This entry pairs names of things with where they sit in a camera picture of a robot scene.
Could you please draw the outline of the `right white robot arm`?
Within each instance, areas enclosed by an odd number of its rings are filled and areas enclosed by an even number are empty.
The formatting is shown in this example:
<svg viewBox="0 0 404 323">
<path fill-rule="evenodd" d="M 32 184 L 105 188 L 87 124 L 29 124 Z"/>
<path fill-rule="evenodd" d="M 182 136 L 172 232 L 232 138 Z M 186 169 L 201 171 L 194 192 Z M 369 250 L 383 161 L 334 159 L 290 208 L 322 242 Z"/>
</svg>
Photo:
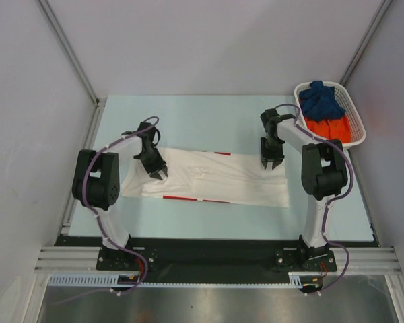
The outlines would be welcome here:
<svg viewBox="0 0 404 323">
<path fill-rule="evenodd" d="M 342 142 L 322 139 L 305 129 L 293 114 L 279 114 L 278 107 L 265 110 L 261 122 L 261 163 L 265 169 L 280 166 L 285 156 L 283 145 L 291 145 L 301 155 L 300 178 L 308 195 L 304 231 L 292 254 L 290 268 L 303 271 L 334 271 L 334 243 L 327 237 L 327 224 L 333 203 L 345 198 L 353 188 L 354 175 Z"/>
</svg>

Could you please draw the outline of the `white t shirt red print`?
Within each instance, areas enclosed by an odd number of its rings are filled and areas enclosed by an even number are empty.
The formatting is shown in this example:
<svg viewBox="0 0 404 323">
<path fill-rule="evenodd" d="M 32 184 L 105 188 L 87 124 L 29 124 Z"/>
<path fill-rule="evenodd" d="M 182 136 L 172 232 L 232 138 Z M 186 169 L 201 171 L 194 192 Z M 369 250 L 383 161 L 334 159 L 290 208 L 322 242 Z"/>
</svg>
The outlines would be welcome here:
<svg viewBox="0 0 404 323">
<path fill-rule="evenodd" d="M 132 162 L 123 197 L 149 197 L 289 207 L 288 180 L 283 165 L 266 170 L 255 155 L 160 148 L 168 177 L 150 178 L 140 161 Z"/>
</svg>

